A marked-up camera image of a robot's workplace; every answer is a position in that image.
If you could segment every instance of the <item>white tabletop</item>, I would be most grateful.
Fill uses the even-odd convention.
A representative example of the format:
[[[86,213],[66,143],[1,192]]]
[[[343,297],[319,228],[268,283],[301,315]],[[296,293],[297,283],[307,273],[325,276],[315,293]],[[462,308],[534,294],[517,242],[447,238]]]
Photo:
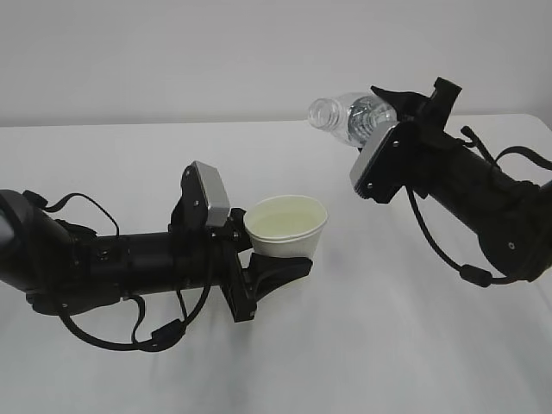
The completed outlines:
[[[552,157],[552,133],[531,116],[457,116],[491,152],[515,144]],[[277,194],[320,199],[330,220],[310,276],[234,324],[215,288],[185,339],[162,354],[86,345],[55,317],[0,286],[0,411],[5,413],[550,413],[552,280],[481,289],[430,250],[403,193],[390,205],[355,196],[357,155],[306,122],[0,129],[0,186],[55,201],[94,197],[125,233],[163,231],[185,166],[218,167],[234,206]],[[549,176],[515,156],[514,178]],[[422,202],[435,238],[460,263],[489,268],[475,236]],[[112,232],[84,201],[68,221]],[[198,291],[187,292],[192,305]],[[173,294],[147,297],[142,335],[179,314]],[[132,303],[77,321],[127,341]]]

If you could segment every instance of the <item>plastic water bottle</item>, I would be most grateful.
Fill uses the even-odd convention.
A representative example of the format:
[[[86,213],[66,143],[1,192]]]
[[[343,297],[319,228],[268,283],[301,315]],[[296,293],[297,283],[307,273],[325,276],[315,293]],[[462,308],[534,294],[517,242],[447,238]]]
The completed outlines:
[[[310,125],[352,147],[364,147],[376,127],[386,121],[397,121],[393,107],[365,92],[324,97],[309,108]]]

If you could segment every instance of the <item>screw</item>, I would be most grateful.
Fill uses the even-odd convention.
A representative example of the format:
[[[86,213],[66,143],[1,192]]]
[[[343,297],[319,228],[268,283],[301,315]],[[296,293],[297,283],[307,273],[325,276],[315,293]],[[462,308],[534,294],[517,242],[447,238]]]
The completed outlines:
[[[110,251],[109,250],[101,250],[97,252],[97,257],[100,261],[106,261],[110,259]]]

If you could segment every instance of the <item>paper cup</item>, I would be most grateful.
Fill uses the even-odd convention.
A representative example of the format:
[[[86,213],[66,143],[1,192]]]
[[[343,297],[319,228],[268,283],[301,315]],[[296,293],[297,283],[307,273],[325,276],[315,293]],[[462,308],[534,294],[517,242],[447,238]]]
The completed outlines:
[[[327,221],[322,203],[306,196],[268,198],[243,217],[257,254],[310,259]]]

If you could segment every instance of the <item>robotic arm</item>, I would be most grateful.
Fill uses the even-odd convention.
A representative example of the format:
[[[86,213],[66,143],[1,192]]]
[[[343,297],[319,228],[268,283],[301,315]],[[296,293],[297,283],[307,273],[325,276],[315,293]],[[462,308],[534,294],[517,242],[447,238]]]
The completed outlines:
[[[257,302],[278,287],[306,276],[307,258],[274,258],[252,253],[243,269],[238,253],[251,248],[243,224],[245,211],[230,209],[216,168],[194,162],[185,169],[182,197],[166,233],[98,237],[96,232],[48,212],[63,208],[70,194],[52,207],[30,191],[0,191],[0,279],[25,293],[33,310],[56,315],[80,339],[111,350],[159,352],[170,348],[198,315],[212,285],[219,285],[235,322],[252,320]],[[182,289],[203,288],[188,315]],[[174,320],[138,342],[144,317],[141,295],[176,291],[184,319]],[[132,343],[99,340],[86,334],[71,315],[133,299],[139,306]]]
[[[526,147],[510,147],[494,159],[477,135],[470,141],[448,135],[444,127],[461,88],[439,78],[435,92],[392,92],[373,87],[397,121],[382,122],[361,150],[350,173],[363,198],[388,204],[405,187],[424,236],[437,254],[469,282],[482,287],[529,282],[552,265],[552,182],[539,187],[516,181],[498,165],[507,154],[521,154],[552,171],[552,163]],[[470,148],[477,148],[479,156]],[[430,235],[414,193],[432,196],[479,238],[481,250],[504,278],[470,265],[458,265]]]

